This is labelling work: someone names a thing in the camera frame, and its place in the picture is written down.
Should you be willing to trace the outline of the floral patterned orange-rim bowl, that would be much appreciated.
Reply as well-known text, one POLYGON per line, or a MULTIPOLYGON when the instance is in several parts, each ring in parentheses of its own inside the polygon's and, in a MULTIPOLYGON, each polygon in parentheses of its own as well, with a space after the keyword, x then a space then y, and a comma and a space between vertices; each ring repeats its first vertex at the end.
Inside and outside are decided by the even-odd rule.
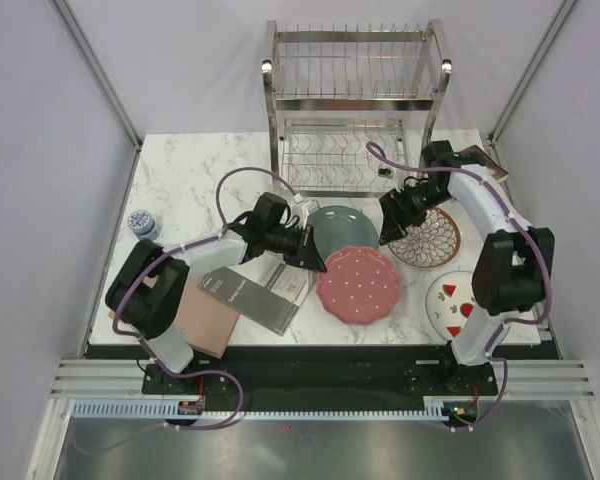
POLYGON ((453 218, 444 210, 427 212, 425 221, 407 229, 405 238, 388 244, 390 252, 408 266, 430 269, 449 263, 458 254, 461 233, 453 218))

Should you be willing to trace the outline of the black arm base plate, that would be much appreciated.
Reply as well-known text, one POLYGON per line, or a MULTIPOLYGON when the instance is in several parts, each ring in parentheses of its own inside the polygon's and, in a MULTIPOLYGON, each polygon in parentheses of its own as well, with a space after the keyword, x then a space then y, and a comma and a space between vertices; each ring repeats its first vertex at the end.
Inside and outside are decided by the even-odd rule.
POLYGON ((137 365, 144 395, 193 396, 227 410, 261 407, 417 407, 426 397, 497 393, 495 369, 457 364, 446 346, 230 347, 198 353, 185 378, 137 365))

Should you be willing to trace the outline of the teal ceramic plate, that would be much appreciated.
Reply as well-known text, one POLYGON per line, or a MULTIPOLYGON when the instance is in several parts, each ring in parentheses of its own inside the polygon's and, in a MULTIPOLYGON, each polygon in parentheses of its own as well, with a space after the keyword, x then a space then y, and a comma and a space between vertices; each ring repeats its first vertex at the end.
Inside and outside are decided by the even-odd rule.
POLYGON ((371 220, 358 210, 346 206, 326 206, 311 213, 317 250, 323 260, 348 246, 379 247, 378 232, 371 220))

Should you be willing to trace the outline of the pink dotted scalloped plate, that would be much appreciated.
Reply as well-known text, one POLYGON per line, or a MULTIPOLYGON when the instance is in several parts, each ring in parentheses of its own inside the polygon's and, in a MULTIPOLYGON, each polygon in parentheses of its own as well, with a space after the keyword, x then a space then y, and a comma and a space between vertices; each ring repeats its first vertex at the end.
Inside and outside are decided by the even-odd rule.
POLYGON ((344 324, 367 326, 388 317, 401 298, 392 260, 371 247, 347 246, 326 261, 316 294, 324 310, 344 324))

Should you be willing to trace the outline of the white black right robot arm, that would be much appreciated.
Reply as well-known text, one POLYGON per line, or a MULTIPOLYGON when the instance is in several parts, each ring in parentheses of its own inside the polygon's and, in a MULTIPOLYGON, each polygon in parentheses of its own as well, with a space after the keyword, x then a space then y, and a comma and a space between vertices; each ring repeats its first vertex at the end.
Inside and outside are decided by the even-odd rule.
POLYGON ((512 205, 501 185, 472 152, 456 152, 447 140, 433 141, 415 168, 419 179, 384 194, 380 200, 382 245, 405 238, 429 210, 454 199, 468 214, 483 241, 471 288, 476 305, 450 342, 455 359, 438 368, 447 392, 463 392, 474 381, 471 366, 490 361, 495 346, 520 313, 552 306, 551 268, 555 236, 537 228, 512 205))

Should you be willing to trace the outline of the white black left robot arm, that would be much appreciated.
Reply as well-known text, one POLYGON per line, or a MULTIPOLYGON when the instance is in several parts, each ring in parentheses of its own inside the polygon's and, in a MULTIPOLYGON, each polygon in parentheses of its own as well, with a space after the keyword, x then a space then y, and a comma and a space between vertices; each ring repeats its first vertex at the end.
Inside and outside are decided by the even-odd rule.
POLYGON ((259 196, 255 207, 230 222, 219 233, 199 238, 170 251, 152 240, 141 240, 131 250, 105 294, 114 321, 122 321, 130 335, 165 370, 165 382, 178 393, 188 393, 199 382, 191 363, 194 352, 174 325, 187 283, 214 270, 241 265, 265 252, 280 254, 284 262, 313 272, 327 267, 307 225, 285 225, 290 209, 273 193, 259 196))

